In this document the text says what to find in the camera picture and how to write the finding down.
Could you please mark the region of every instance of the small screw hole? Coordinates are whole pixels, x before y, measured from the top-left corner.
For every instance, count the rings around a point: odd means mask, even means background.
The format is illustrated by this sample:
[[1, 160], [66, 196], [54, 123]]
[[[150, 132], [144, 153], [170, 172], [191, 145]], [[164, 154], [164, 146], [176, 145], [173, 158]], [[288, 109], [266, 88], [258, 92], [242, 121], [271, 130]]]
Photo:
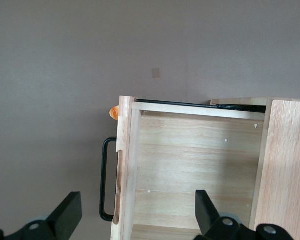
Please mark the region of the small screw hole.
[[39, 227], [39, 224], [38, 223], [35, 223], [35, 224], [32, 224], [30, 227], [29, 227], [29, 230], [35, 230]]

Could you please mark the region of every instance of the wooden edge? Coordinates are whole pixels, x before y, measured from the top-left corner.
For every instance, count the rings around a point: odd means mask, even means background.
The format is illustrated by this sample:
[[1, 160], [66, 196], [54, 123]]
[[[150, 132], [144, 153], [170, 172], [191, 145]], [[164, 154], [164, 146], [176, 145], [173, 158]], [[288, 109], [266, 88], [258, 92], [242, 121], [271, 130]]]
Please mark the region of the wooden edge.
[[137, 187], [138, 154], [140, 144], [141, 111], [132, 110], [130, 127], [129, 160], [127, 170], [126, 198], [124, 203], [123, 239], [130, 240], [134, 226], [135, 200]]
[[264, 121], [265, 119], [265, 114], [260, 112], [236, 111], [236, 110], [214, 109], [214, 108], [193, 107], [193, 106], [165, 105], [165, 104], [144, 103], [144, 102], [134, 102], [132, 104], [132, 109], [141, 110], [141, 111], [189, 114], [189, 115], [200, 115], [200, 116], [232, 118], [232, 119], [248, 119], [248, 120], [257, 120], [257, 121]]
[[267, 147], [267, 141], [268, 141], [269, 125], [270, 125], [270, 121], [271, 121], [271, 111], [272, 111], [272, 105], [273, 105], [274, 100], [300, 102], [300, 99], [294, 99], [294, 98], [282, 98], [282, 97], [268, 97], [267, 98], [266, 111], [265, 111], [262, 137], [261, 137], [260, 157], [259, 157], [258, 169], [257, 169], [257, 173], [256, 173], [256, 181], [255, 181], [252, 209], [251, 209], [251, 215], [250, 215], [249, 228], [252, 230], [256, 229], [256, 227], [257, 227], [256, 226], [256, 215], [257, 215], [262, 175], [263, 175], [263, 170], [264, 170], [264, 162], [265, 162], [266, 147]]
[[217, 104], [229, 104], [229, 105], [257, 105], [257, 106], [268, 106], [270, 100], [282, 100], [282, 101], [293, 101], [300, 102], [297, 98], [284, 98], [284, 97], [243, 97], [243, 98], [225, 98], [225, 99], [212, 99], [210, 105]]
[[258, 105], [266, 106], [268, 97], [244, 97], [244, 98], [225, 98], [225, 99], [212, 99], [211, 105], [216, 104], [229, 104], [229, 105]]
[[132, 103], [136, 99], [130, 96], [120, 96], [117, 127], [116, 151], [118, 158], [118, 173], [116, 182], [114, 217], [111, 224], [111, 239], [122, 240], [124, 231], [125, 208], [127, 191], [127, 169], [130, 146], [130, 127], [132, 116]]

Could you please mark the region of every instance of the wooden board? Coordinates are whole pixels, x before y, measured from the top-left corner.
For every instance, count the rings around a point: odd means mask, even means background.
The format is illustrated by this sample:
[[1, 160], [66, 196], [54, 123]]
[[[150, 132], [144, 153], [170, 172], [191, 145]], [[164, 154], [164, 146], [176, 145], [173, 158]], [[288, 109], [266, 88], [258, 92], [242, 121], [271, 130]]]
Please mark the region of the wooden board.
[[111, 239], [122, 240], [124, 235], [125, 214], [131, 208], [125, 208], [127, 196], [128, 161], [130, 149], [130, 128], [132, 103], [134, 97], [120, 96], [117, 127], [116, 151], [118, 152], [117, 181], [115, 193], [114, 217], [111, 223]]
[[300, 240], [300, 102], [273, 100], [255, 227], [271, 223]]
[[198, 230], [195, 192], [250, 220], [262, 120], [145, 112], [134, 224]]
[[225, 98], [212, 99], [210, 104], [230, 104], [230, 105], [258, 105], [266, 106], [268, 97], [243, 97], [243, 98]]
[[131, 240], [192, 240], [200, 230], [134, 225]]
[[282, 100], [300, 102], [297, 98], [283, 98], [283, 97], [243, 97], [243, 98], [224, 98], [224, 99], [212, 99], [211, 105], [225, 104], [225, 105], [258, 105], [258, 106], [269, 106], [269, 100]]
[[236, 111], [206, 107], [178, 106], [156, 103], [134, 102], [133, 109], [160, 113], [189, 114], [232, 119], [265, 120], [265, 114], [260, 112]]

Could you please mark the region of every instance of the black strip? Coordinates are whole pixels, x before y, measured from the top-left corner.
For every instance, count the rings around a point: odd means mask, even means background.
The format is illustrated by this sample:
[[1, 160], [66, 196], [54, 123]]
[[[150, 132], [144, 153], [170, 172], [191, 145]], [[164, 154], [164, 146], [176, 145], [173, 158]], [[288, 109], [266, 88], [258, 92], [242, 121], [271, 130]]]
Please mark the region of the black strip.
[[158, 101], [158, 100], [147, 100], [147, 99], [138, 99], [138, 98], [135, 101], [139, 103], [147, 103], [147, 104], [164, 104], [164, 105], [176, 105], [176, 106], [195, 107], [195, 108], [224, 109], [224, 110], [235, 110], [235, 111], [254, 112], [254, 113], [266, 112], [266, 106], [259, 106], [259, 105], [233, 105], [233, 104], [204, 105], [204, 104], [195, 104], [195, 103]]
[[147, 104], [165, 104], [165, 105], [177, 105], [186, 107], [196, 107], [196, 108], [209, 108], [218, 109], [217, 106], [195, 104], [195, 103], [185, 103], [185, 102], [175, 102], [175, 101], [158, 101], [158, 100], [146, 100], [146, 99], [136, 99], [136, 102], [147, 103]]

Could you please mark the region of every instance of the light wood grain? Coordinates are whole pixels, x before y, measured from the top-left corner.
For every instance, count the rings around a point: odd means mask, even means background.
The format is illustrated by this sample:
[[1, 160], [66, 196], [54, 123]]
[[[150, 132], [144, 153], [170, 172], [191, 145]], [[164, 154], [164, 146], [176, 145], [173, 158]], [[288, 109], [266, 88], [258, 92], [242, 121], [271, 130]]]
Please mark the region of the light wood grain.
[[250, 120], [265, 120], [265, 114], [260, 112], [248, 111], [235, 111], [225, 109], [215, 109], [206, 107], [193, 107], [193, 106], [177, 106], [156, 103], [134, 102], [133, 109], [142, 111], [152, 111], [160, 113], [173, 113], [173, 114], [189, 114], [197, 116], [211, 116], [220, 118], [232, 119], [250, 119]]
[[111, 239], [122, 240], [124, 234], [124, 216], [126, 209], [127, 175], [130, 146], [130, 127], [132, 115], [132, 103], [134, 97], [120, 96], [119, 115], [117, 127], [116, 151], [119, 153], [118, 172], [115, 193], [114, 217], [111, 223]]
[[207, 190], [247, 225], [262, 129], [261, 120], [144, 113], [134, 224], [198, 230], [195, 192]]
[[257, 106], [269, 106], [269, 101], [282, 100], [291, 102], [300, 102], [297, 98], [284, 98], [284, 97], [243, 97], [243, 98], [224, 98], [224, 99], [212, 99], [211, 105], [225, 104], [225, 105], [257, 105]]
[[255, 226], [261, 223], [300, 240], [300, 102], [272, 102]]
[[131, 240], [192, 240], [198, 235], [201, 235], [199, 230], [136, 224]]
[[130, 240], [134, 225], [141, 112], [132, 110], [130, 126], [129, 160], [127, 166], [126, 198], [124, 203], [123, 239]]
[[212, 99], [210, 104], [229, 104], [229, 105], [257, 105], [266, 106], [268, 97], [243, 97], [243, 98], [224, 98]]

